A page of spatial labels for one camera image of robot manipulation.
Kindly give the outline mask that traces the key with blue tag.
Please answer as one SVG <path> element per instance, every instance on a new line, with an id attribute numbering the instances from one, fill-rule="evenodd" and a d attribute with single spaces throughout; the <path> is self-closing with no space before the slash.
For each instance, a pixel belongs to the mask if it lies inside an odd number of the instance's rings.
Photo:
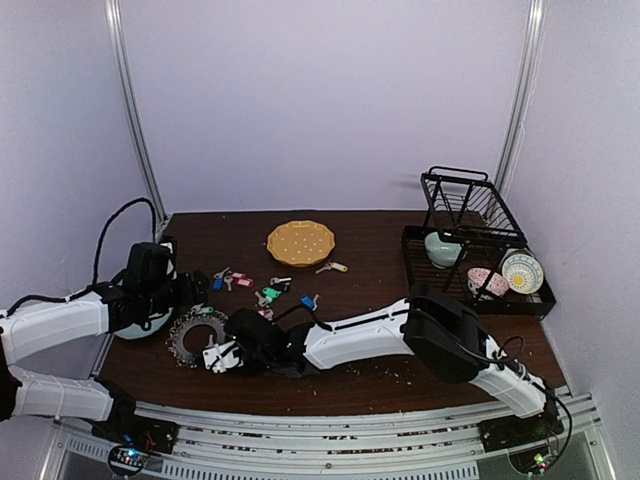
<path id="1" fill-rule="evenodd" d="M 215 273 L 213 279 L 214 281 L 212 290 L 214 292 L 219 292 L 223 289 L 226 289 L 227 291 L 232 290 L 233 277 L 232 271 L 229 267 Z"/>

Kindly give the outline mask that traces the key with red tag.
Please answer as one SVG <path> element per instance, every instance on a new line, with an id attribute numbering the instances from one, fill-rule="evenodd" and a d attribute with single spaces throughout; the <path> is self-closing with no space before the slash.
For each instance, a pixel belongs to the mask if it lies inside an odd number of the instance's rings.
<path id="1" fill-rule="evenodd" d="M 249 278 L 246 274 L 232 272 L 224 276 L 224 284 L 228 291 L 232 291 L 234 288 L 252 289 L 254 287 L 254 280 Z"/>

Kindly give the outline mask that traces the key with green tag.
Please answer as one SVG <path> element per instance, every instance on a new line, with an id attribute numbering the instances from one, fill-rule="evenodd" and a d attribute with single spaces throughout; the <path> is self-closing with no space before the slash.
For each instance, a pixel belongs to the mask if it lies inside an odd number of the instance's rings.
<path id="1" fill-rule="evenodd" d="M 260 307 L 266 307 L 277 300 L 280 297 L 281 292 L 271 287 L 264 287 L 262 290 L 256 290 L 254 295 L 257 298 L 257 304 Z"/>

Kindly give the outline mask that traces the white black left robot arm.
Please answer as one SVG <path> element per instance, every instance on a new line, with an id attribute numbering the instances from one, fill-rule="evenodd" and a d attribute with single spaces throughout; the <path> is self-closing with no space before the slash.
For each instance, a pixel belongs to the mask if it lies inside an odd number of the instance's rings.
<path id="1" fill-rule="evenodd" d="M 173 246 L 132 246 L 127 267 L 112 281 L 93 281 L 67 297 L 29 295 L 1 313 L 1 418 L 20 415 L 104 422 L 123 444 L 137 442 L 144 424 L 126 393 L 98 380 L 74 380 L 18 367 L 35 353 L 85 337 L 113 334 L 139 340 L 176 313 L 207 301 L 200 271 L 180 273 Z"/>

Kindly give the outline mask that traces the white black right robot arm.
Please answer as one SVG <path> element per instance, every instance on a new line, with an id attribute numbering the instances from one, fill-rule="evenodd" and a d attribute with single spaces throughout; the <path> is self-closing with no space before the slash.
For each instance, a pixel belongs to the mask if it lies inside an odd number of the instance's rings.
<path id="1" fill-rule="evenodd" d="M 555 394 L 480 324 L 476 312 L 443 292 L 421 285 L 391 305 L 369 313 L 289 330 L 248 309 L 225 325 L 227 343 L 212 368 L 254 367 L 288 378 L 387 356 L 414 356 L 440 381 L 469 383 L 504 403 L 515 415 L 519 440 L 535 440 L 551 424 Z"/>

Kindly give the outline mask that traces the key with light-blue tag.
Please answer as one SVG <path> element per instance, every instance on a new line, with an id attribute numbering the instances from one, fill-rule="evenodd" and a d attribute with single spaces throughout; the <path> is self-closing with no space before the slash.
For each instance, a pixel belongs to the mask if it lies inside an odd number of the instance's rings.
<path id="1" fill-rule="evenodd" d="M 300 297 L 300 303 L 308 310 L 315 311 L 318 308 L 319 299 L 319 294 L 315 294 L 313 296 L 302 295 Z"/>

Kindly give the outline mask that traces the key with black tag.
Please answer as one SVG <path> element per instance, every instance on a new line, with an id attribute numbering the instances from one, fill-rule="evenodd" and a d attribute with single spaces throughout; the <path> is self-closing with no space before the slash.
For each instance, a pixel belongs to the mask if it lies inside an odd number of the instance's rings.
<path id="1" fill-rule="evenodd" d="M 291 289 L 291 277 L 272 277 L 270 287 L 279 292 L 289 292 Z"/>

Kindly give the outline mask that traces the light blue plate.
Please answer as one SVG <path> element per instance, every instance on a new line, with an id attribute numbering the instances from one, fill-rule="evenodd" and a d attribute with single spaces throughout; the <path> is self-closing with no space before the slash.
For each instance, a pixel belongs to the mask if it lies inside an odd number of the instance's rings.
<path id="1" fill-rule="evenodd" d="M 150 318 L 150 328 L 144 330 L 140 325 L 132 324 L 125 329 L 119 330 L 114 333 L 117 338 L 133 341 L 147 338 L 158 332 L 171 318 L 174 308 L 170 307 L 168 311 L 162 315 L 157 314 Z"/>

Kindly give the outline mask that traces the key with yellow tag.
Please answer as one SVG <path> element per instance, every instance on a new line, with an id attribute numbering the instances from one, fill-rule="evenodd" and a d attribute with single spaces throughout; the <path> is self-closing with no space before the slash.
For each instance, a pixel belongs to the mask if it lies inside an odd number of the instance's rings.
<path id="1" fill-rule="evenodd" d="M 339 262 L 331 261 L 331 262 L 327 262 L 325 265 L 323 265 L 318 270 L 316 270 L 315 274 L 320 274 L 325 271 L 337 271 L 340 273 L 346 273 L 348 270 L 349 268 L 346 265 L 341 264 Z"/>

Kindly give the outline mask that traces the yellow dotted plate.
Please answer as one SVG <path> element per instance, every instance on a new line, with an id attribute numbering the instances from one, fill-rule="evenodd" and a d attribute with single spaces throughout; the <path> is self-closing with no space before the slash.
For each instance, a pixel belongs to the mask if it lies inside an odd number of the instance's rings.
<path id="1" fill-rule="evenodd" d="M 335 248 L 335 235 L 324 224 L 311 220 L 277 226 L 267 237 L 267 251 L 278 262 L 296 268 L 326 260 Z"/>

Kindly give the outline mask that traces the pink patterned bowl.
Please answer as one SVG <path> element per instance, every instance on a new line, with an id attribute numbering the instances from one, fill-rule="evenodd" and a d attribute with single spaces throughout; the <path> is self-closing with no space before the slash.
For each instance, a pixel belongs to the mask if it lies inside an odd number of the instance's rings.
<path id="1" fill-rule="evenodd" d="M 468 270 L 467 287 L 473 295 L 478 295 L 484 289 L 498 297 L 502 297 L 510 289 L 508 281 L 502 275 L 481 267 Z"/>

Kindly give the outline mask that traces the aluminium front rail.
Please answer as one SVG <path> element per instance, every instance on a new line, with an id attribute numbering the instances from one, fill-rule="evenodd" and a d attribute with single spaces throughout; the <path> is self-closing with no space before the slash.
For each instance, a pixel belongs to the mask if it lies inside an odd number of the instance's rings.
<path id="1" fill-rule="evenodd" d="M 535 479 L 616 479 L 591 395 L 558 395 L 573 418 L 567 450 Z M 263 416 L 204 412 L 149 403 L 139 413 L 178 425 L 173 453 L 156 454 L 132 479 L 534 479 L 510 460 L 555 437 L 489 452 L 482 420 L 497 402 L 429 411 L 355 416 Z M 106 465 L 111 444 L 77 421 L 55 425 L 36 479 L 117 479 Z"/>

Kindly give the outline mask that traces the left aluminium corner post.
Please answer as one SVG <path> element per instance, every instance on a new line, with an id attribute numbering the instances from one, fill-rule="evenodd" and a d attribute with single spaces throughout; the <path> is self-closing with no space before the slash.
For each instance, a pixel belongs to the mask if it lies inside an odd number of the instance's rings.
<path id="1" fill-rule="evenodd" d="M 105 10 L 134 151 L 149 200 L 155 208 L 157 218 L 156 222 L 160 225 L 165 225 L 169 220 L 169 215 L 166 212 L 156 176 L 153 171 L 141 123 L 140 112 L 136 101 L 134 84 L 127 55 L 124 26 L 122 22 L 121 2 L 117 0 L 106 0 Z"/>

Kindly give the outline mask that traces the aluminium corner post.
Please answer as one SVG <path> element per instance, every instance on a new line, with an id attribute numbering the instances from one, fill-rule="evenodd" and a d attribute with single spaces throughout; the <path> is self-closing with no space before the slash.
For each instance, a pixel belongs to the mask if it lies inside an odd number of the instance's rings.
<path id="1" fill-rule="evenodd" d="M 157 218 L 156 222 L 160 225 L 165 225 L 169 220 L 169 215 L 166 212 L 156 176 L 153 171 L 141 123 L 140 112 L 136 101 L 134 84 L 127 55 L 124 26 L 122 22 L 121 2 L 117 0 L 106 0 L 105 10 L 134 151 L 149 200 L 155 208 Z"/>
<path id="2" fill-rule="evenodd" d="M 543 40 L 547 2 L 531 0 L 523 48 L 507 131 L 498 163 L 495 185 L 503 198 L 511 189 L 525 137 L 525 119 L 534 95 Z"/>

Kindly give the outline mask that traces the right aluminium corner post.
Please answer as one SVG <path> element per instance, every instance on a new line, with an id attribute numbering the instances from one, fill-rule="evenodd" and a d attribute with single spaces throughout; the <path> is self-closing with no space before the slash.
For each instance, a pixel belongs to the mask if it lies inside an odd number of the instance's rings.
<path id="1" fill-rule="evenodd" d="M 523 48 L 507 131 L 498 163 L 495 185 L 503 198 L 511 189 L 525 137 L 525 119 L 534 95 L 543 40 L 547 2 L 531 0 Z"/>

